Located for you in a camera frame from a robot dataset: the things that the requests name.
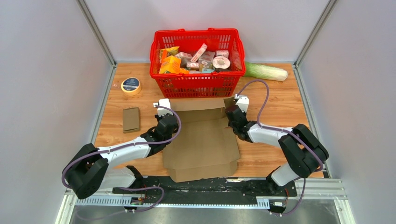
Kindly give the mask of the small brown cardboard box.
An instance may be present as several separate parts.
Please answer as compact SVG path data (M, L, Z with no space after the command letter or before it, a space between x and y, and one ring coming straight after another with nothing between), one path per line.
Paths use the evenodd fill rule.
M140 110L138 107L123 110L123 133L137 132L141 129Z

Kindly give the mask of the large cardboard sheet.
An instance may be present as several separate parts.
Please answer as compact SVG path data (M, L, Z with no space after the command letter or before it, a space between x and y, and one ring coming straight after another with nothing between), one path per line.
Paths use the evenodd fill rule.
M174 182L232 176L240 158L225 110L233 98L171 99L180 134L163 150L163 166Z

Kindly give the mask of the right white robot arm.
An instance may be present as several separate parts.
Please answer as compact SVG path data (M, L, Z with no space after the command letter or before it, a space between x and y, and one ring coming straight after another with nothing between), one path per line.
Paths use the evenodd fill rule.
M266 126L247 120L237 105L228 107L226 115L228 125L240 140L281 148L287 162L266 177L266 189L274 196L283 192L288 183L320 171L329 158L326 148L306 125L298 124L292 128Z

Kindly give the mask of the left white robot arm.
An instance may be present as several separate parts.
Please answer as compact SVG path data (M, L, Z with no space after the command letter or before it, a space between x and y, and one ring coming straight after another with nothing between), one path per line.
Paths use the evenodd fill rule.
M130 193L141 191L139 172L130 166L116 169L127 161L153 156L162 151L181 131L176 113L156 116L157 125L139 137L118 145L95 147L85 144L62 171L62 183L85 199L100 189L126 188Z

